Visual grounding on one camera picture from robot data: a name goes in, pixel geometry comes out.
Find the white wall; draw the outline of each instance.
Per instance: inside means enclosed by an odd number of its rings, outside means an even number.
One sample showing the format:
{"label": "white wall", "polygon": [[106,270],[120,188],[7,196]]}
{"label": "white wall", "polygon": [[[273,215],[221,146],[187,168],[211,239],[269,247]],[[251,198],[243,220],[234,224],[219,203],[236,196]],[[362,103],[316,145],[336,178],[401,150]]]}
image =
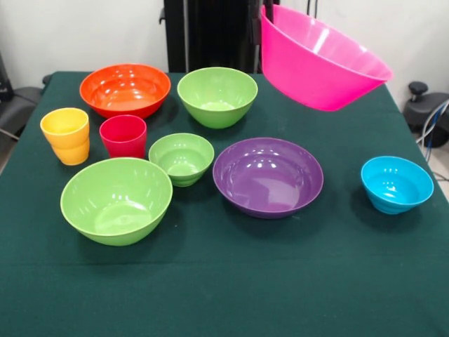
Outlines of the white wall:
{"label": "white wall", "polygon": [[[305,12],[307,0],[281,0]],[[318,19],[348,34],[394,71],[387,84],[402,108],[407,85],[424,81],[449,92],[448,0],[319,0]]]}
{"label": "white wall", "polygon": [[[307,0],[281,3],[305,11]],[[14,87],[117,62],[167,71],[162,7],[163,0],[0,0],[0,50]],[[393,69],[388,87],[402,106],[412,80],[449,91],[448,14],[448,0],[319,0],[318,17]]]}
{"label": "white wall", "polygon": [[168,71],[162,8],[163,0],[0,0],[0,51],[13,86],[120,62]]}

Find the black chair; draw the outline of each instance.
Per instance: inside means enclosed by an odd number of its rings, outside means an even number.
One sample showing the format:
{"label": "black chair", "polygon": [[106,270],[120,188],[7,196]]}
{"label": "black chair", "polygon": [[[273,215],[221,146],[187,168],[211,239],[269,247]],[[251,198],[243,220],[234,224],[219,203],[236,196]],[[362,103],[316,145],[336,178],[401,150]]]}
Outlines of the black chair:
{"label": "black chair", "polygon": [[41,92],[35,87],[13,90],[0,54],[0,133],[18,140],[41,99]]}

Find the yellow cup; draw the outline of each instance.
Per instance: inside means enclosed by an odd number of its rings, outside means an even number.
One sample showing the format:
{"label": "yellow cup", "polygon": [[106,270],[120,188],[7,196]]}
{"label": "yellow cup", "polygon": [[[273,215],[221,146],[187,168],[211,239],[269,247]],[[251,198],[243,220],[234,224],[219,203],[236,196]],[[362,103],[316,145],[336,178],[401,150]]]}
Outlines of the yellow cup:
{"label": "yellow cup", "polygon": [[53,110],[41,119],[41,130],[63,164],[78,165],[89,156],[89,116],[83,110]]}

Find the table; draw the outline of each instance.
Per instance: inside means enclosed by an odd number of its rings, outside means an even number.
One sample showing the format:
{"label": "table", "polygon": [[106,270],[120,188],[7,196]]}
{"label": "table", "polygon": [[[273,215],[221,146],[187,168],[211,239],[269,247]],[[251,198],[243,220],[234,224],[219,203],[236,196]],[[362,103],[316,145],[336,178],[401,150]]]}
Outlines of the table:
{"label": "table", "polygon": [[[175,188],[160,225],[127,247],[96,244],[62,217],[60,193],[107,158],[101,117],[78,94],[83,72],[57,72],[0,177],[0,336],[446,336],[449,208],[433,197],[400,216],[377,212],[360,168],[397,155],[428,169],[385,87],[340,112],[301,106],[255,75],[244,119],[214,131],[172,90],[147,119],[148,144],[193,132],[216,154],[255,136],[284,138],[321,162],[321,195],[294,216],[250,218],[216,190],[211,170]],[[39,129],[45,113],[80,107],[91,154],[62,165]]]}

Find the light green bowl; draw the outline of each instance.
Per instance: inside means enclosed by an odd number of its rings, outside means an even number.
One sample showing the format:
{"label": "light green bowl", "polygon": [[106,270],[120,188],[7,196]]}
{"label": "light green bowl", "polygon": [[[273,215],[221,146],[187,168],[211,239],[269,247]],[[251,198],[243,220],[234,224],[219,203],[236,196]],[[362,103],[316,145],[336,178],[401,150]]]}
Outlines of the light green bowl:
{"label": "light green bowl", "polygon": [[61,211],[78,232],[110,246],[133,244],[161,222],[173,194],[167,174],[137,158],[99,161],[79,171],[61,195]]}
{"label": "light green bowl", "polygon": [[251,76],[223,67],[195,70],[177,85],[187,111],[208,128],[227,128],[238,122],[253,104],[257,90]]}
{"label": "light green bowl", "polygon": [[213,157],[213,146],[193,133],[162,137],[148,152],[149,160],[160,166],[178,187],[193,185],[212,164]]}

